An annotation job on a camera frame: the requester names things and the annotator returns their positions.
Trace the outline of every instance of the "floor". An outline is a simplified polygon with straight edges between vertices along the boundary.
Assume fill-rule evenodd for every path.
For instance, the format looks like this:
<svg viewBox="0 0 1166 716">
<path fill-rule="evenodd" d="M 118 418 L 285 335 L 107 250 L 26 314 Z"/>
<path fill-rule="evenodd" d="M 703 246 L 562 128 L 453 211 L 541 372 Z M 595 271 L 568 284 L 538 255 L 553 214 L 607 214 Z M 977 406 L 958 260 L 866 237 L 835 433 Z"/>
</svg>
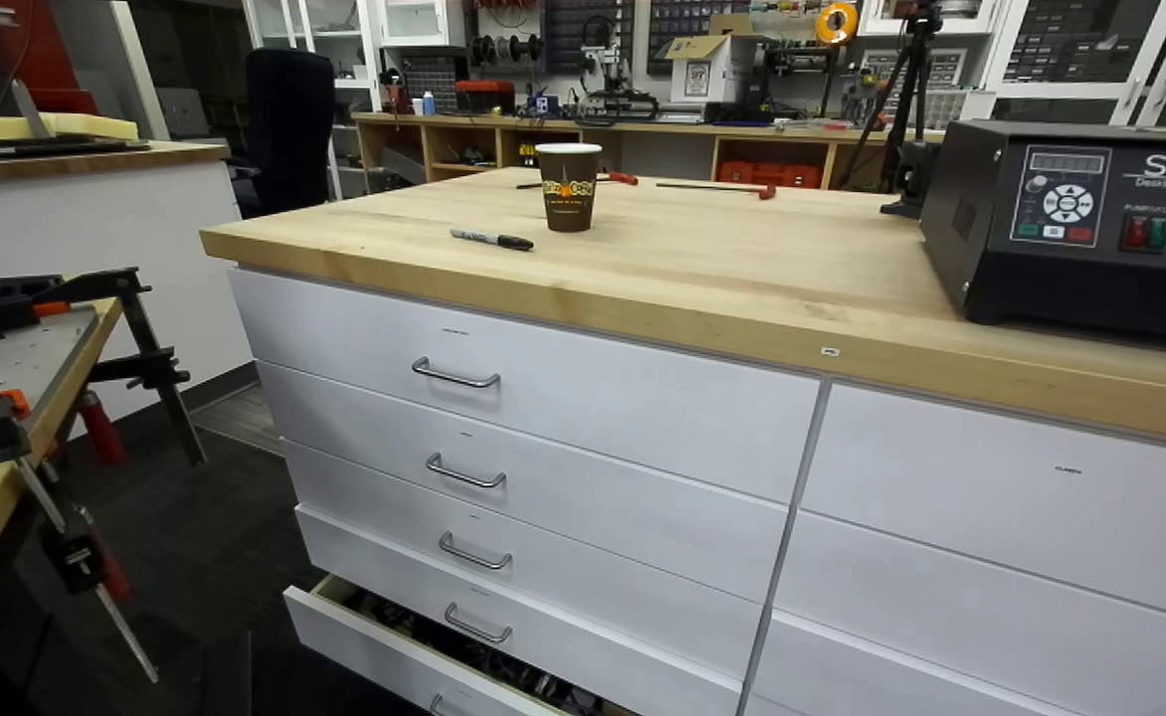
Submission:
<svg viewBox="0 0 1166 716">
<path fill-rule="evenodd" d="M 162 416 L 123 424 L 123 466 L 103 466 L 89 442 L 66 450 L 66 486 L 126 572 L 123 612 L 160 665 L 160 683 L 148 683 L 98 601 L 66 593 L 26 534 L 5 540 L 0 714 L 412 716 L 292 633 L 280 593 L 313 587 L 319 572 L 304 556 L 258 382 L 241 376 L 213 388 L 189 418 L 205 466 L 188 466 Z"/>
</svg>

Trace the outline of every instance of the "drawer handle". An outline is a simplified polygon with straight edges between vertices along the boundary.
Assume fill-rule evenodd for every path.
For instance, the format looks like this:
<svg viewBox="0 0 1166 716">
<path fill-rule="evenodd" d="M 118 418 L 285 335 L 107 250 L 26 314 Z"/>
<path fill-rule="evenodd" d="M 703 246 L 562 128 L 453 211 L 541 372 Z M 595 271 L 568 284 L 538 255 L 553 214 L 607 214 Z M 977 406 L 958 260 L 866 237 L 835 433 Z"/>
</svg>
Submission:
<svg viewBox="0 0 1166 716">
<path fill-rule="evenodd" d="M 506 624 L 488 624 L 488 620 L 481 620 L 481 618 L 464 618 L 456 605 L 444 608 L 444 620 L 449 620 L 456 633 L 464 633 L 464 636 L 473 636 L 473 641 L 484 641 L 484 646 L 506 646 L 510 633 L 513 633 L 513 628 L 506 628 Z"/>
<path fill-rule="evenodd" d="M 420 376 L 420 378 L 431 378 L 431 382 L 471 388 L 471 390 L 493 390 L 493 388 L 501 388 L 501 376 L 464 378 L 464 376 L 453 376 L 453 372 L 439 372 L 439 367 L 431 367 L 431 359 L 418 359 L 418 361 L 412 361 L 412 376 Z"/>
<path fill-rule="evenodd" d="M 439 538 L 439 548 L 444 548 L 444 552 L 453 552 L 456 561 L 471 561 L 471 567 L 479 567 L 479 568 L 488 568 L 488 572 L 501 572 L 501 568 L 513 567 L 513 552 L 481 556 L 481 552 L 461 548 L 453 534 Z"/>
<path fill-rule="evenodd" d="M 461 482 L 461 486 L 473 486 L 473 489 L 484 489 L 484 493 L 493 493 L 499 486 L 506 486 L 506 474 L 471 478 L 471 474 L 449 470 L 442 453 L 431 453 L 427 459 L 427 470 L 439 474 L 439 478 L 444 478 L 444 482 Z"/>
<path fill-rule="evenodd" d="M 464 716 L 461 709 L 444 703 L 444 697 L 434 697 L 427 714 L 431 716 Z"/>
</svg>

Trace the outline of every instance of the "cardboard box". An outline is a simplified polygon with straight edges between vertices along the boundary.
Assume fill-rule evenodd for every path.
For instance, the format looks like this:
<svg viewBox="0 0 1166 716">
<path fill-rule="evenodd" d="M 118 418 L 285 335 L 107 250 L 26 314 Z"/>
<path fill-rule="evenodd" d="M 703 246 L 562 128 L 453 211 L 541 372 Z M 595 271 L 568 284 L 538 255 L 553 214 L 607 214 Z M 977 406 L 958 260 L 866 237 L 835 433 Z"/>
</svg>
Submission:
<svg viewBox="0 0 1166 716">
<path fill-rule="evenodd" d="M 672 108 L 703 108 L 703 103 L 737 103 L 744 72 L 757 60 L 757 36 L 748 36 L 744 18 L 716 18 L 708 36 L 675 36 L 666 47 L 672 60 L 668 103 Z"/>
</svg>

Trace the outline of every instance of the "pen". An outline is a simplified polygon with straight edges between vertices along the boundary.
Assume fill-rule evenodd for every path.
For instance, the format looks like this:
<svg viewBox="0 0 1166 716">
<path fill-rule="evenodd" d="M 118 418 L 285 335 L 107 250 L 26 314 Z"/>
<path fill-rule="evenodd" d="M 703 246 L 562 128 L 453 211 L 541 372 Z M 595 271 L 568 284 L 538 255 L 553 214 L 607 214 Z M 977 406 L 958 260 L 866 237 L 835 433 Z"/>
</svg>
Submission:
<svg viewBox="0 0 1166 716">
<path fill-rule="evenodd" d="M 464 245 L 506 246 L 506 250 L 534 250 L 534 245 L 522 237 L 484 237 L 484 230 L 449 230 L 449 237 Z"/>
</svg>

